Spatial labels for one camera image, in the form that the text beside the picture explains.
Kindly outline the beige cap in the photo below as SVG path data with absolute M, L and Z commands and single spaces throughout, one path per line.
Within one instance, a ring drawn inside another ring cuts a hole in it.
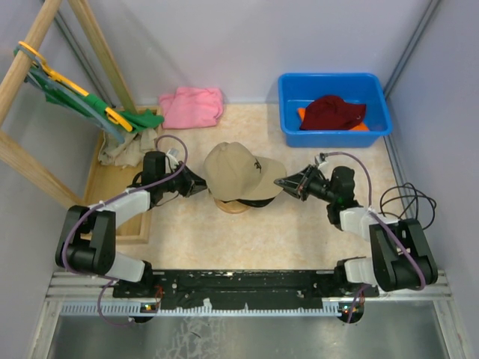
M 238 142 L 217 144 L 203 169 L 212 196 L 224 202 L 274 198 L 282 191 L 275 181 L 287 175 L 281 162 L 256 156 Z

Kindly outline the wooden hat stand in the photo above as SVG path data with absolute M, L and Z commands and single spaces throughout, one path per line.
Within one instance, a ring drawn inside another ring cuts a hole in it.
M 250 206 L 247 206 L 236 200 L 224 202 L 221 200 L 214 199 L 214 203 L 221 211 L 230 215 L 238 215 L 248 211 L 251 208 Z

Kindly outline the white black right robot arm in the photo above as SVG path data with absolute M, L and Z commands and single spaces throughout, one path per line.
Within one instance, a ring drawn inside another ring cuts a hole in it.
M 386 218 L 361 206 L 355 198 L 353 169 L 338 166 L 326 178 L 319 168 L 309 165 L 297 174 L 277 179 L 275 184 L 300 201 L 309 197 L 325 201 L 330 224 L 370 243 L 369 257 L 338 262 L 334 285 L 340 294 L 352 295 L 361 284 L 378 286 L 385 292 L 422 290 L 439 279 L 419 221 Z

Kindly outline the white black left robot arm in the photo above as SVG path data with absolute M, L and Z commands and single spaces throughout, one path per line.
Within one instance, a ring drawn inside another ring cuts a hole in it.
M 150 264 L 117 252 L 117 228 L 158 206 L 165 193 L 190 197 L 206 189 L 206 180 L 171 153 L 150 151 L 125 191 L 105 202 L 67 210 L 56 265 L 74 274 L 126 281 L 137 295 L 150 295 L 156 287 Z

